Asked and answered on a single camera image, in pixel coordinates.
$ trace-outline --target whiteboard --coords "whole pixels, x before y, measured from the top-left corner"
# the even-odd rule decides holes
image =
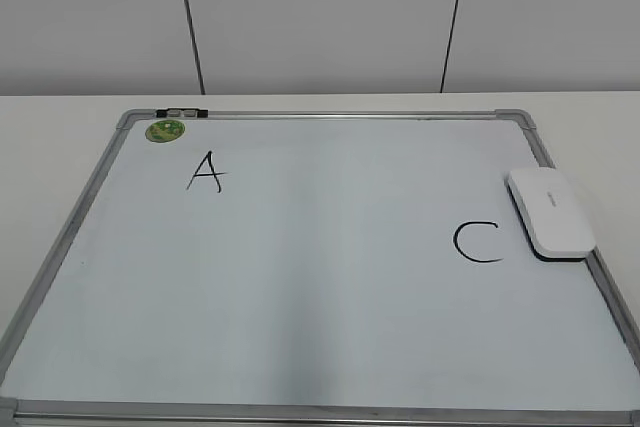
[[[631,410],[584,263],[536,259],[505,120],[138,121],[0,387],[32,400]],[[196,177],[212,151],[214,177]],[[480,264],[460,255],[459,244]]]

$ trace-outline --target green sticker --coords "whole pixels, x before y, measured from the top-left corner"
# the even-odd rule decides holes
[[[184,134],[184,124],[179,120],[161,120],[151,124],[145,133],[151,142],[171,142]]]

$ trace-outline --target gray wall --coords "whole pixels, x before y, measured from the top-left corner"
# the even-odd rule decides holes
[[[637,0],[0,0],[0,95],[637,90]],[[450,52],[447,62],[448,46]]]

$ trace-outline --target gray plastic corner piece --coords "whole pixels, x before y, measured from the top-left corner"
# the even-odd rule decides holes
[[[156,116],[154,109],[127,110],[116,125],[116,130],[129,130],[138,120],[153,119]]]
[[[496,117],[503,120],[513,120],[517,122],[520,128],[533,130],[536,128],[536,123],[533,121],[531,114],[522,109],[496,109]]]
[[[0,427],[17,427],[18,424],[13,418],[17,408],[16,399],[0,397]]]

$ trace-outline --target black marker writing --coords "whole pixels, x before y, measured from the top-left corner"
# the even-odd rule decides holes
[[[460,244],[458,243],[458,236],[460,235],[460,232],[462,232],[462,229],[464,229],[469,225],[492,225],[496,229],[498,228],[498,224],[496,224],[495,222],[471,221],[471,222],[465,222],[464,224],[461,224],[453,234],[453,245],[455,246],[456,250],[460,252],[460,255],[462,255],[465,259],[470,260],[471,262],[477,262],[478,264],[490,264],[492,262],[501,261],[502,259],[489,259],[489,260],[474,259],[473,257],[470,257],[469,255],[467,255],[460,248]]]
[[[214,179],[216,179],[216,184],[218,185],[218,193],[222,192],[222,184],[220,183],[220,179],[218,178],[218,176],[224,175],[226,174],[226,172],[216,172],[216,169],[213,168],[213,161],[211,160],[212,155],[213,155],[213,152],[210,150],[209,152],[207,152],[207,155],[204,156],[204,159],[202,159],[202,162],[200,162],[200,165],[198,165],[198,168],[196,169],[195,173],[191,177],[191,180],[189,181],[189,185],[187,185],[187,190],[189,190],[189,187],[191,187],[191,184],[193,183],[193,180],[196,177],[213,177]],[[200,173],[200,169],[202,168],[205,162],[209,165],[211,172]]]

